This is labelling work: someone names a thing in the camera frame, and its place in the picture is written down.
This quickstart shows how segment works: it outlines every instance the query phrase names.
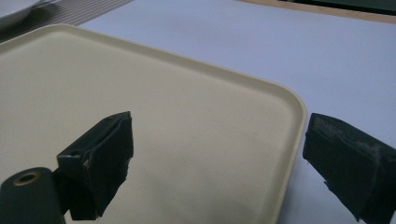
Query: table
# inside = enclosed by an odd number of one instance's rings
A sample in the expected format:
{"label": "table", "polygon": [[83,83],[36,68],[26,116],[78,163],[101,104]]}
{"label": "table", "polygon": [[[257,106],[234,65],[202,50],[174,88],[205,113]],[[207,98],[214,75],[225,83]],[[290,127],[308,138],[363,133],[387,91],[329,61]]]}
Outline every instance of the table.
{"label": "table", "polygon": [[[81,27],[281,83],[308,113],[396,147],[395,24],[232,0],[135,0]],[[278,223],[356,223],[302,145]]]}

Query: plastic tray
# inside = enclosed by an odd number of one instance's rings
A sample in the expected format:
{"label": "plastic tray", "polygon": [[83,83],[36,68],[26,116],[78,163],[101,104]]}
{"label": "plastic tray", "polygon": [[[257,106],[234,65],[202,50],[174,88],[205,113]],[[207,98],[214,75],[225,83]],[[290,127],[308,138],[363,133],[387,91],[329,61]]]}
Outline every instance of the plastic tray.
{"label": "plastic tray", "polygon": [[0,45],[0,180],[55,169],[59,152],[126,110],[135,154],[100,223],[276,223],[305,123],[298,96],[67,25]]}

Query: white surface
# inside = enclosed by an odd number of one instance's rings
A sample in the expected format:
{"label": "white surface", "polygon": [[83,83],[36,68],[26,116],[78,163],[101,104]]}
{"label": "white surface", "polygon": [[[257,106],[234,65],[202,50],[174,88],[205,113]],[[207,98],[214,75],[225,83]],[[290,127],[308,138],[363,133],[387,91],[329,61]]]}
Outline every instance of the white surface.
{"label": "white surface", "polygon": [[[233,0],[135,0],[82,27],[279,82],[308,113],[343,119],[396,147],[394,24]],[[301,148],[278,223],[356,223]]]}
{"label": "white surface", "polygon": [[74,26],[0,52],[0,179],[53,170],[81,128],[131,110],[134,158],[103,223],[276,223],[306,118],[289,90]]}
{"label": "white surface", "polygon": [[0,0],[0,30],[26,18],[40,0]]}

